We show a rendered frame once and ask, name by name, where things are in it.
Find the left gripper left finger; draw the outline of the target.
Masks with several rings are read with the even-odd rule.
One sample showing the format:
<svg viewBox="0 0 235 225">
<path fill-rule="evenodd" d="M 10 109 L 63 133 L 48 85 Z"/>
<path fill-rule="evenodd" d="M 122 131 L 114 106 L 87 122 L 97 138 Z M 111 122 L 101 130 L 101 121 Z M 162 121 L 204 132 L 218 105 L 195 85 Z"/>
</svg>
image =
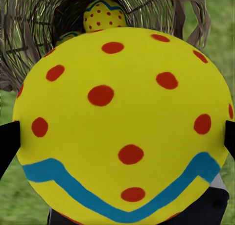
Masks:
<svg viewBox="0 0 235 225">
<path fill-rule="evenodd" d="M 21 146 L 20 122 L 0 126 L 0 179 Z"/>
</svg>

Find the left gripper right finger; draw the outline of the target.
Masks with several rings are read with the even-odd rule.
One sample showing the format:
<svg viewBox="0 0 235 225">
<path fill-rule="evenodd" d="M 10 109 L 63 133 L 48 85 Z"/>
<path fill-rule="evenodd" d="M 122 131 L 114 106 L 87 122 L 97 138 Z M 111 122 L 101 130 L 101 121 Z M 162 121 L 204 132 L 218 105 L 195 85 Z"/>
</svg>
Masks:
<svg viewBox="0 0 235 225">
<path fill-rule="evenodd" d="M 235 160 L 235 122 L 226 120 L 225 147 Z"/>
</svg>

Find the easter egg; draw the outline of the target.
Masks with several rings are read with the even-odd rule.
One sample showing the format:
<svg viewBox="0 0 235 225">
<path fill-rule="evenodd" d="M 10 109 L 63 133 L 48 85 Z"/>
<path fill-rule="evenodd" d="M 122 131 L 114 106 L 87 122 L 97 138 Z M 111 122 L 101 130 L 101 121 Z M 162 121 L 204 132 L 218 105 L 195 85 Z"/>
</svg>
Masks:
<svg viewBox="0 0 235 225">
<path fill-rule="evenodd" d="M 227 82 L 191 44 L 114 27 L 52 49 L 15 100 L 18 160 L 79 225 L 158 225 L 201 197 L 228 156 Z"/>
<path fill-rule="evenodd" d="M 59 37 L 59 39 L 58 39 L 58 41 L 56 43 L 55 48 L 57 46 L 59 46 L 60 44 L 64 43 L 65 41 L 68 41 L 68 40 L 70 40 L 70 39 L 72 39 L 74 37 L 78 37 L 79 35 L 82 35 L 82 34 L 84 34 L 84 33 L 80 32 L 80 31 L 72 31 L 72 32 L 68 32 L 68 33 L 62 35 L 61 37 Z"/>
<path fill-rule="evenodd" d="M 96 0 L 88 5 L 83 25 L 86 33 L 105 28 L 129 27 L 125 11 L 113 0 Z"/>
</svg>

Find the wicker basket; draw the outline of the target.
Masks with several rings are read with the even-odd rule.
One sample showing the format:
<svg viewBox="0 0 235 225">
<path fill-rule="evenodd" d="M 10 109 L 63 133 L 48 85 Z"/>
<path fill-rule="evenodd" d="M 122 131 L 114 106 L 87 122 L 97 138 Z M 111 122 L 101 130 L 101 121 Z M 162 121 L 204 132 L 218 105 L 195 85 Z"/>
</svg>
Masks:
<svg viewBox="0 0 235 225">
<path fill-rule="evenodd" d="M 39 47 L 44 47 L 45 53 L 48 54 L 52 49 L 55 48 L 56 43 L 59 39 L 57 35 L 57 28 L 59 27 L 62 30 L 63 35 L 63 25 L 65 21 L 69 19 L 68 25 L 65 29 L 66 33 L 75 31 L 76 27 L 82 23 L 83 17 L 76 20 L 72 26 L 70 27 L 73 20 L 79 16 L 80 14 L 85 13 L 87 10 L 87 6 L 90 5 L 95 0 L 27 0 L 27 3 L 24 7 L 24 0 L 2 0 L 0 4 L 0 90 L 11 92 L 14 91 L 18 94 L 25 78 L 27 75 L 25 68 L 27 68 L 28 72 L 30 71 L 30 63 L 28 61 L 29 54 L 32 58 L 33 65 L 39 62 L 39 59 L 43 57 L 42 51 L 39 50 Z M 81 4 L 77 7 L 73 5 L 74 2 L 83 2 L 83 1 L 90 1 L 88 3 Z M 206 48 L 207 39 L 210 37 L 211 32 L 211 19 L 206 9 L 206 0 L 170 0 L 171 6 L 173 11 L 170 9 L 168 5 L 168 0 L 163 0 L 164 5 L 166 7 L 165 11 L 165 19 L 162 22 L 162 7 L 159 6 L 158 0 L 147 0 L 145 3 L 142 3 L 140 0 L 130 0 L 130 4 L 127 0 L 113 0 L 118 3 L 123 10 L 128 19 L 129 27 L 136 27 L 140 28 L 139 20 L 145 29 L 151 29 L 160 31 L 166 34 L 170 34 L 171 36 L 177 37 L 179 39 L 183 39 L 183 28 L 186 21 L 186 13 L 185 13 L 185 6 L 184 1 L 190 1 L 192 8 L 194 10 L 198 26 L 194 29 L 192 34 L 186 40 L 187 43 L 191 44 L 194 47 L 197 47 L 198 42 L 200 41 L 200 46 L 203 44 L 203 51 Z M 159 22 L 158 13 L 156 12 L 156 8 L 153 5 L 153 2 L 156 1 L 156 8 L 160 8 L 160 17 L 161 21 Z M 5 4 L 7 3 L 7 12 L 5 14 Z M 31 3 L 31 7 L 27 10 L 29 4 Z M 69 14 L 69 11 L 65 17 L 65 12 L 63 13 L 60 21 L 58 22 L 57 17 L 59 13 L 61 13 L 62 9 L 66 6 L 72 4 L 74 11 Z M 160 4 L 162 5 L 162 1 L 160 0 Z M 203 24 L 203 11 L 205 15 L 205 24 Z M 146 6 L 149 8 L 149 25 L 147 18 L 147 11 L 145 14 Z M 153 11 L 153 7 L 155 13 Z M 71 10 L 72 10 L 71 9 Z M 156 23 L 156 27 L 152 26 L 151 21 L 151 10 L 153 21 Z M 26 15 L 24 14 L 25 11 Z M 39 11 L 42 13 L 38 15 L 38 21 L 36 21 L 36 15 Z M 159 12 L 159 10 L 158 10 Z M 58 17 L 59 19 L 59 17 Z M 172 22 L 172 26 L 169 26 L 169 19 Z M 165 20 L 165 25 L 163 27 L 163 23 Z M 17 22 L 19 28 L 17 27 Z M 39 27 L 42 25 L 42 29 L 39 29 L 39 33 L 41 31 L 42 37 L 39 39 L 38 37 L 38 28 L 37 28 L 37 35 L 34 34 L 34 25 L 37 24 Z M 16 29 L 19 35 L 19 29 L 21 31 L 21 42 L 22 47 L 19 48 L 17 45 L 17 49 L 14 46 L 13 38 L 14 37 L 14 30 L 16 25 Z M 80 31 L 86 33 L 84 25 L 82 24 L 80 27 Z M 78 31 L 79 31 L 78 28 Z M 10 29 L 12 34 L 10 34 Z M 3 38 L 3 30 L 4 30 L 4 43 L 2 43 Z M 36 35 L 36 37 L 35 37 Z M 201 37 L 204 36 L 204 42 L 201 44 Z M 37 37 L 39 43 L 37 43 Z M 6 41 L 8 41 L 8 49 L 6 50 Z M 21 54 L 18 56 L 17 52 L 23 53 L 23 56 L 26 58 L 28 66 L 22 60 Z M 13 54 L 14 60 L 11 58 L 10 54 Z M 17 67 L 12 63 L 14 62 Z M 16 72 L 17 71 L 20 73 Z M 28 73 L 26 73 L 28 74 Z"/>
</svg>

